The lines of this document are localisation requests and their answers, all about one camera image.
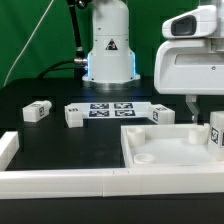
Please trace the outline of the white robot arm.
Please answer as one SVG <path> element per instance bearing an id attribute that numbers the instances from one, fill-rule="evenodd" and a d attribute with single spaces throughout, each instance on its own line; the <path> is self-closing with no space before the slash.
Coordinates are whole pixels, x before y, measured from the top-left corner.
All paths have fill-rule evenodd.
<path id="1" fill-rule="evenodd" d="M 120 0 L 95 0 L 93 48 L 83 81 L 101 89 L 140 79 L 129 47 L 129 12 Z M 162 25 L 167 39 L 158 49 L 154 86 L 161 94 L 181 94 L 194 117 L 199 95 L 224 95 L 224 0 L 200 0 L 199 6 Z"/>

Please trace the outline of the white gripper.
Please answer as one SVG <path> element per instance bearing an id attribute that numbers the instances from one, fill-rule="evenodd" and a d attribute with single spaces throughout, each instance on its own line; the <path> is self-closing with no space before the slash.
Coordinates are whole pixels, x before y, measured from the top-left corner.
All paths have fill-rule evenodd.
<path id="1" fill-rule="evenodd" d="M 224 52 L 213 51 L 209 39 L 166 41 L 157 51 L 154 86 L 160 94 L 187 95 L 197 124 L 196 95 L 224 95 Z"/>

